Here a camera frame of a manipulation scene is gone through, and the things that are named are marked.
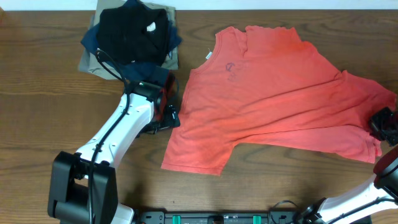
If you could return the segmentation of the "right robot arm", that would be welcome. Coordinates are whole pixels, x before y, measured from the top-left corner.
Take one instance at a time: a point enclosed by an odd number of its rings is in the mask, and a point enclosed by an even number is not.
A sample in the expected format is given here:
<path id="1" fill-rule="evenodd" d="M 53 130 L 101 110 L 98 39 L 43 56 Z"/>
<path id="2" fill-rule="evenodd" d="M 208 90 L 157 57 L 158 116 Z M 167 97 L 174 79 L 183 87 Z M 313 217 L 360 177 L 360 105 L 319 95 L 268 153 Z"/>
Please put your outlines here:
<path id="1" fill-rule="evenodd" d="M 374 213 L 397 208 L 397 112 L 385 107 L 369 120 L 371 134 L 393 147 L 374 166 L 363 184 L 338 197 L 308 207 L 297 223 L 353 223 Z"/>

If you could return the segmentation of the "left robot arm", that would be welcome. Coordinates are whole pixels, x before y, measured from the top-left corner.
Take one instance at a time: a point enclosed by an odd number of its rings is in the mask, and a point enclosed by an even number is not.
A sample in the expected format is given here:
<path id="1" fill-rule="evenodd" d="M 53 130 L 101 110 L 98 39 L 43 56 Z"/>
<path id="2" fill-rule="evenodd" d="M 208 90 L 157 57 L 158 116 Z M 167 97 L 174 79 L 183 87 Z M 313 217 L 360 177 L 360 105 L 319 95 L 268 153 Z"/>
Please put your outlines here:
<path id="1" fill-rule="evenodd" d="M 118 107 L 102 128 L 75 153 L 62 151 L 52 163 L 47 213 L 60 223 L 134 223 L 135 211 L 118 199 L 116 170 L 133 140 L 179 126 L 168 104 L 177 81 L 125 82 Z"/>

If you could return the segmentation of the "red t-shirt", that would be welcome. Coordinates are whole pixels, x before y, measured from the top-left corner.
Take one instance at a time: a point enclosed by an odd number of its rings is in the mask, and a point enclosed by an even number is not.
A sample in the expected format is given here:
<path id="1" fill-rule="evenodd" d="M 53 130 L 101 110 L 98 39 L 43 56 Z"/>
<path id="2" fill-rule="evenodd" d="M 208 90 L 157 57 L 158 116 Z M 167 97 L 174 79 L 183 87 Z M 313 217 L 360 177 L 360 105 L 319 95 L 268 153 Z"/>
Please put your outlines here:
<path id="1" fill-rule="evenodd" d="M 268 144 L 373 163 L 368 121 L 397 96 L 332 65 L 295 29 L 228 27 L 193 69 L 161 167 L 220 175 L 235 146 Z"/>

